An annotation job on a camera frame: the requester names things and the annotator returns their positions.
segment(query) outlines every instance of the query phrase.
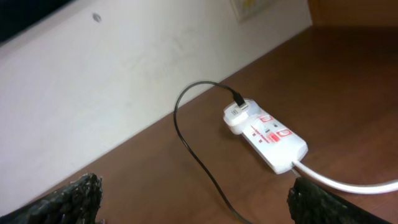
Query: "white charger adapter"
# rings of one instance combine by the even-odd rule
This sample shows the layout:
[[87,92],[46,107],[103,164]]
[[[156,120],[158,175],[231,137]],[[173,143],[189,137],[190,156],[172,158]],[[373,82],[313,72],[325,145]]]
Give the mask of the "white charger adapter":
[[353,185],[331,180],[312,171],[300,161],[307,143],[289,128],[261,109],[253,100],[232,103],[224,109],[224,121],[234,134],[242,134],[276,174],[294,167],[311,178],[337,190],[354,194],[381,194],[398,190],[398,180],[375,185]]

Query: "white cable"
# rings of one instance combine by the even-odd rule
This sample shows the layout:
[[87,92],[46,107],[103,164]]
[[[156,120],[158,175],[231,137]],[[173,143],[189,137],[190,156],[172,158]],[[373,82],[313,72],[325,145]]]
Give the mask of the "white cable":
[[324,177],[316,172],[312,171],[310,168],[306,167],[299,161],[293,162],[293,164],[299,168],[302,172],[310,176],[311,178],[323,183],[329,187],[344,192],[354,193],[354,194],[383,194],[388,192],[393,192],[398,190],[398,180],[392,180],[383,184],[373,184],[373,185],[353,185],[345,184],[331,180]]

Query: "black cable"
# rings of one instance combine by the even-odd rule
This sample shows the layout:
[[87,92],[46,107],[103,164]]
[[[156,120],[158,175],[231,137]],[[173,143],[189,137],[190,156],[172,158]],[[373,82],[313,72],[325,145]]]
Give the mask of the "black cable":
[[191,147],[189,147],[188,143],[185,141],[184,137],[182,137],[182,134],[178,128],[178,124],[177,124],[177,111],[178,111],[178,104],[180,104],[180,100],[182,99],[182,97],[184,96],[184,94],[191,89],[194,86],[197,85],[201,85],[201,84],[211,84],[211,85],[215,85],[221,88],[224,88],[226,90],[229,90],[232,94],[233,94],[233,98],[234,101],[238,104],[238,106],[242,106],[245,104],[243,97],[236,92],[235,90],[233,90],[232,88],[217,83],[217,82],[211,82],[211,81],[200,81],[200,82],[196,82],[193,83],[191,85],[189,85],[188,87],[186,87],[184,89],[184,91],[182,91],[182,93],[180,94],[180,96],[177,99],[177,102],[175,103],[175,107],[174,107],[174,113],[173,113],[173,117],[174,117],[174,126],[175,126],[175,130],[177,131],[178,136],[180,137],[182,143],[184,144],[184,146],[188,149],[189,153],[193,156],[193,158],[199,163],[199,165],[203,168],[203,170],[205,170],[205,172],[207,173],[207,175],[210,177],[211,181],[213,182],[213,184],[216,186],[218,193],[220,193],[221,197],[223,198],[225,204],[228,206],[228,208],[232,211],[232,213],[238,218],[240,219],[243,223],[246,224],[252,224],[250,221],[248,221],[247,219],[243,218],[236,210],[235,208],[233,208],[233,206],[231,205],[231,203],[229,202],[228,198],[225,196],[223,190],[221,189],[221,187],[218,185],[216,179],[214,179],[213,175],[210,173],[210,171],[207,169],[207,167],[201,162],[201,160],[198,158],[198,156],[192,151]]

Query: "red label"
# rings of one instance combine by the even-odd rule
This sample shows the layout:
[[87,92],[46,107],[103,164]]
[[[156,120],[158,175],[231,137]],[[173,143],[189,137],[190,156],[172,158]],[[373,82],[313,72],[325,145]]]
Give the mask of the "red label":
[[270,133],[268,134],[268,139],[271,140],[272,142],[279,142],[280,138],[274,134],[274,133]]

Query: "screw hole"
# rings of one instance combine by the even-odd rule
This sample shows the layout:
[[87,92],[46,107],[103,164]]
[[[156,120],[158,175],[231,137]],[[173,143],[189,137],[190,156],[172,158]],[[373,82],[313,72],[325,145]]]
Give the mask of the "screw hole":
[[96,22],[101,22],[101,16],[100,15],[98,15],[97,13],[93,13],[93,19],[96,21]]

